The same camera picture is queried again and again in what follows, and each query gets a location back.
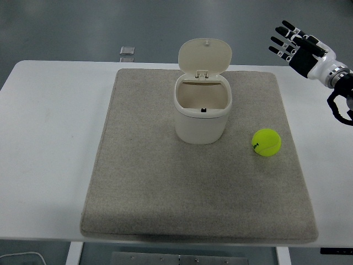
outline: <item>cable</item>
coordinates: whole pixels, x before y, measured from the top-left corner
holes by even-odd
[[[39,254],[38,252],[22,252],[22,253],[5,254],[5,255],[0,256],[0,258],[9,257],[9,256],[27,255],[27,254],[35,254],[35,255],[38,255],[38,256],[42,259],[44,265],[46,265],[43,256],[42,256],[41,254]]]

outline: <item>trash can lid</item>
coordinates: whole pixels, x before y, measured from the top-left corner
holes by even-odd
[[[208,71],[208,75],[223,73],[231,63],[232,49],[216,39],[194,39],[182,45],[179,50],[179,67],[184,73],[197,74]]]

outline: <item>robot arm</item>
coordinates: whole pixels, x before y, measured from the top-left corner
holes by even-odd
[[[307,35],[287,21],[282,22],[284,27],[276,31],[290,44],[284,43],[276,37],[271,40],[284,51],[270,46],[269,50],[286,60],[295,71],[305,78],[318,79],[322,84],[333,88],[332,95],[328,98],[334,116],[342,123],[353,126],[353,74],[347,66],[336,60],[335,52],[314,36]],[[334,102],[337,96],[343,96],[350,108],[348,115],[352,120],[344,119]]]

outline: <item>tennis ball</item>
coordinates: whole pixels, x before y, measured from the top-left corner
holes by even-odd
[[[262,129],[254,134],[252,145],[259,155],[273,156],[281,148],[281,137],[276,131]]]

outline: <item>trash can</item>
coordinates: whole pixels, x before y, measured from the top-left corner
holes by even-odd
[[[220,75],[232,58],[227,43],[194,39],[182,45],[179,67],[185,73],[174,88],[176,134],[189,144],[211,144],[226,127],[232,108],[228,81]]]

